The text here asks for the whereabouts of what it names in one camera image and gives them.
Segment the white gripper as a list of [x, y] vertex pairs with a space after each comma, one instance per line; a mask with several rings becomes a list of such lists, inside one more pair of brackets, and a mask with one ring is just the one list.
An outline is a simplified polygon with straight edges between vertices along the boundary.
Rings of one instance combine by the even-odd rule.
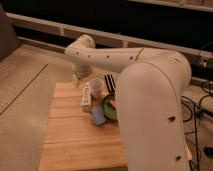
[[73, 85], [75, 88], [79, 87], [80, 79], [84, 79], [90, 76], [92, 67], [89, 65], [74, 65]]

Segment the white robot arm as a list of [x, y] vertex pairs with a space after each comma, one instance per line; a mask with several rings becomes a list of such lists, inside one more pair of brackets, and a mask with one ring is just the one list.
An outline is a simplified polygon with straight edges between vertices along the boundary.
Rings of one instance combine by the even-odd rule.
[[88, 35], [66, 49], [69, 60], [117, 72], [115, 101], [128, 171], [190, 171], [181, 95], [191, 67], [165, 49], [97, 49]]

